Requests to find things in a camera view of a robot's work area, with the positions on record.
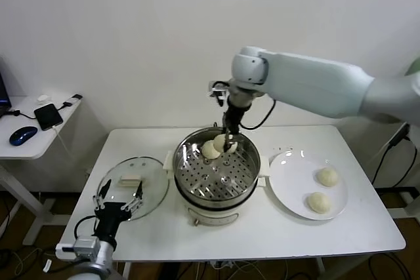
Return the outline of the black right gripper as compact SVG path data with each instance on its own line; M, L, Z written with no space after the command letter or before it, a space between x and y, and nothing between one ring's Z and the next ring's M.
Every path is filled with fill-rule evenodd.
M246 107L238 107L230 100L227 100L228 108L222 118L223 128L226 130L224 134L223 152L227 152L231 144L239 142L240 140L240 123L242 118L250 109L250 105Z

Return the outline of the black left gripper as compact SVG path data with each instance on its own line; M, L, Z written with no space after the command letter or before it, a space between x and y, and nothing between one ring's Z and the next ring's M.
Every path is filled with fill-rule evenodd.
M100 241L105 241L111 245L116 245L116 234L120 223L131 218L131 212L136 212L142 205L143 181L139 182L131 201L105 202L104 198L110 188L110 180L102 185L96 195L93 196L94 213L98 218L97 227L94 229L94 236Z

